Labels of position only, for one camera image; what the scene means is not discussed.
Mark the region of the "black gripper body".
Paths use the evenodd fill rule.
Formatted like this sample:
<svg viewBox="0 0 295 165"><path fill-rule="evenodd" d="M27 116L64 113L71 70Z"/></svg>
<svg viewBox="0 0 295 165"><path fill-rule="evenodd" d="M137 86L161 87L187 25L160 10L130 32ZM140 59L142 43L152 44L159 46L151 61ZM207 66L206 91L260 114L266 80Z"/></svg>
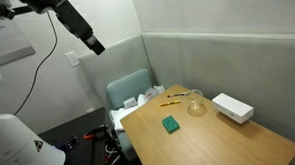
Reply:
<svg viewBox="0 0 295 165"><path fill-rule="evenodd" d="M97 55L105 51L104 45L94 36L93 28L68 0L20 0L38 14L53 10L59 22Z"/></svg>

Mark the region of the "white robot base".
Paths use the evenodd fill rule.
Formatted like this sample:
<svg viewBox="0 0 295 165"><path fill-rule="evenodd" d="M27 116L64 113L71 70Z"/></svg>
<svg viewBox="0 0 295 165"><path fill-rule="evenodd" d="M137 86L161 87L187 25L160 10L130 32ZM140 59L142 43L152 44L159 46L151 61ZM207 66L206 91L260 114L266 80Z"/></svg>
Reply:
<svg viewBox="0 0 295 165"><path fill-rule="evenodd" d="M65 153L14 115L0 114L0 165L64 165Z"/></svg>

